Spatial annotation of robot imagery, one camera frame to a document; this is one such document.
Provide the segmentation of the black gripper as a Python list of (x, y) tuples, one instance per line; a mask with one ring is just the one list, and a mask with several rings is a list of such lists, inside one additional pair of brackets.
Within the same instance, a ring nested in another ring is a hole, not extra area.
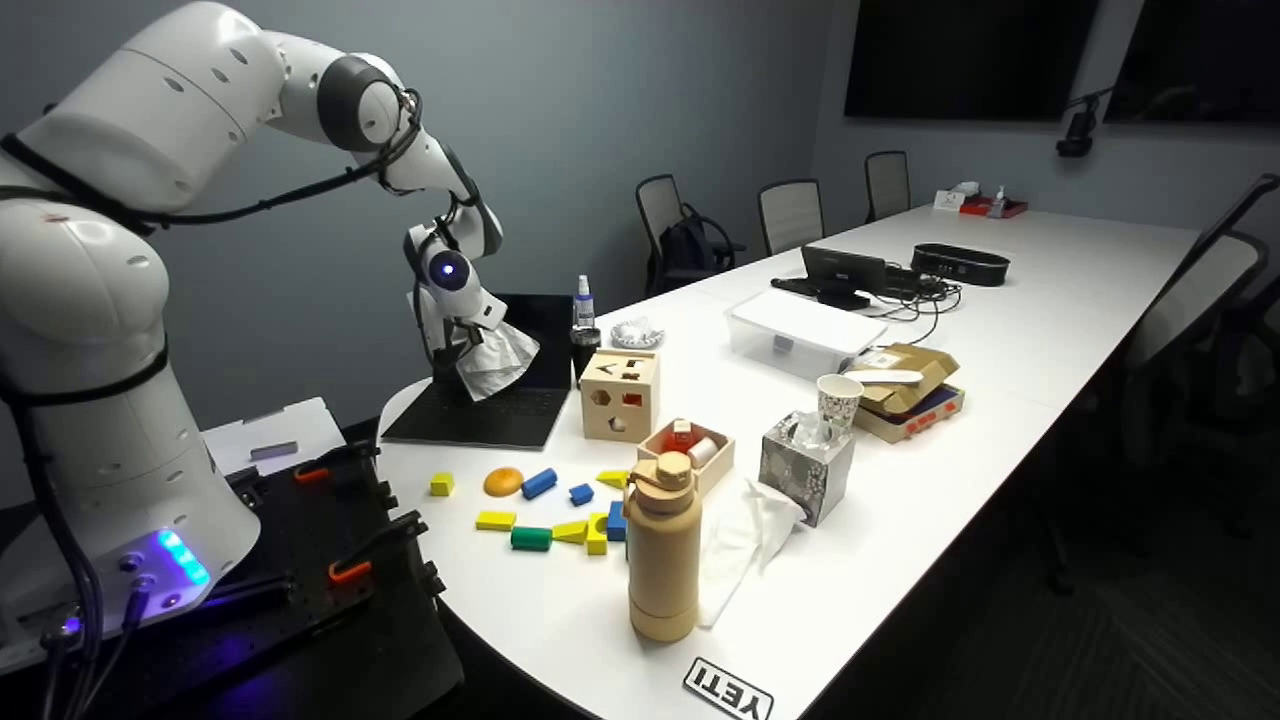
[(421, 300), (430, 350), (465, 350), (479, 334), (494, 330), (506, 311), (506, 304), (475, 276), (469, 276), (458, 290), (426, 284)]

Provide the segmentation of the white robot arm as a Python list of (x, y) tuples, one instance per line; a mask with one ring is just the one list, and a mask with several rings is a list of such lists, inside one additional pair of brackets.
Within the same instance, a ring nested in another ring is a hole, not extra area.
[(426, 133), (421, 92), (372, 51), (258, 27), (223, 0), (188, 0), (129, 36), (68, 96), (8, 133), (2, 160), (28, 187), (120, 223), (188, 223), (188, 203), (256, 130), (341, 148), (352, 168), (243, 212), (363, 176), (396, 196), (442, 193), (446, 212), (407, 233), (421, 330), (430, 345), (456, 345), (503, 326), (503, 304), (475, 271), (475, 262), (503, 245), (503, 227)]

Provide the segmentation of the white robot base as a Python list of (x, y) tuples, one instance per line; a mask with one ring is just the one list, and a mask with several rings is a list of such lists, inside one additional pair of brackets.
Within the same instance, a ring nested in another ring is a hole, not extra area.
[(58, 202), (0, 203), (0, 371), (31, 412), (108, 636), (130, 593), (146, 624), (200, 608), (258, 542), (171, 371), (165, 304), (169, 268), (123, 223)]

